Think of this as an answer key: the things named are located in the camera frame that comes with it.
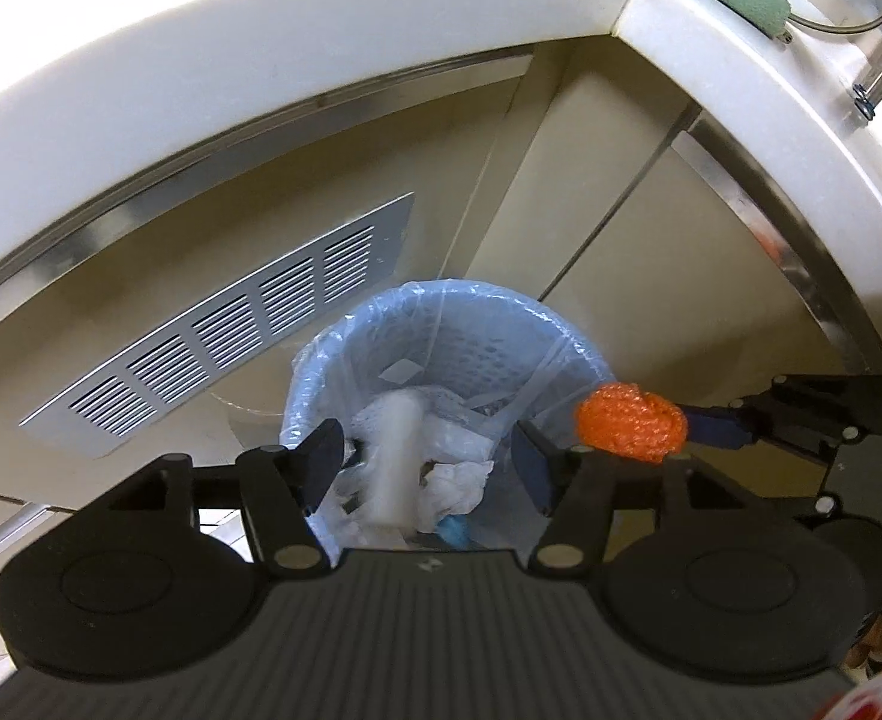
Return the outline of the white paper roll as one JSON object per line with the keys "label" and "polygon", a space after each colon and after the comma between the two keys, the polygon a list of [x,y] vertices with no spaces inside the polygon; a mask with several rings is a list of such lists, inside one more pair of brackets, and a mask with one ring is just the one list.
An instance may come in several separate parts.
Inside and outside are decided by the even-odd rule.
{"label": "white paper roll", "polygon": [[370,406],[366,419],[363,517],[371,527],[415,530],[418,520],[421,465],[425,461],[423,429],[427,408],[420,395],[394,390]]}

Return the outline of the blue lined trash bin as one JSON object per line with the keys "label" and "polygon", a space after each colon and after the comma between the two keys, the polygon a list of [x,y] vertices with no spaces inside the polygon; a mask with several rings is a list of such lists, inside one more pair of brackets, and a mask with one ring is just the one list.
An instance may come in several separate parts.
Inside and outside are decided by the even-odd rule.
{"label": "blue lined trash bin", "polygon": [[342,424],[347,468],[314,515],[332,553],[399,544],[358,518],[359,450],[350,422],[377,397],[416,388],[436,410],[493,440],[482,502],[466,515],[475,548],[527,554],[545,520],[509,460],[521,419],[574,444],[574,406],[613,374],[601,351],[557,312],[480,281],[414,281],[376,294],[309,341],[293,362],[280,438],[299,444],[322,421]]}

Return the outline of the cabinet vent grille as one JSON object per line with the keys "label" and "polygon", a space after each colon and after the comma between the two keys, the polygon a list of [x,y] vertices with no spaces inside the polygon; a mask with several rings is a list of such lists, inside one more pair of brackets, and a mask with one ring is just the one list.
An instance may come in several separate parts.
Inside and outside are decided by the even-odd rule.
{"label": "cabinet vent grille", "polygon": [[329,310],[392,277],[404,193],[259,266],[146,333],[21,419],[50,447],[102,457]]}

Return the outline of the orange foam net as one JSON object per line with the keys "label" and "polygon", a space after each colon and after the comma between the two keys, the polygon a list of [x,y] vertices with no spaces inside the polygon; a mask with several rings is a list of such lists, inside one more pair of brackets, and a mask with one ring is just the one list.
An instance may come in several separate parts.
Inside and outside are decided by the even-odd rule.
{"label": "orange foam net", "polygon": [[683,411],[636,383],[610,382],[574,408],[581,444],[630,460],[659,465],[678,454],[688,439]]}

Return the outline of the blue wrapper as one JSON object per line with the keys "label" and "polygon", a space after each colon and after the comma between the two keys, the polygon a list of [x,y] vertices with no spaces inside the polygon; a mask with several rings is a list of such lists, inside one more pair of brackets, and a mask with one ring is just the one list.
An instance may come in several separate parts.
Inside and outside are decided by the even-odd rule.
{"label": "blue wrapper", "polygon": [[453,550],[467,551],[472,546],[470,523],[462,515],[446,515],[441,518],[436,534]]}

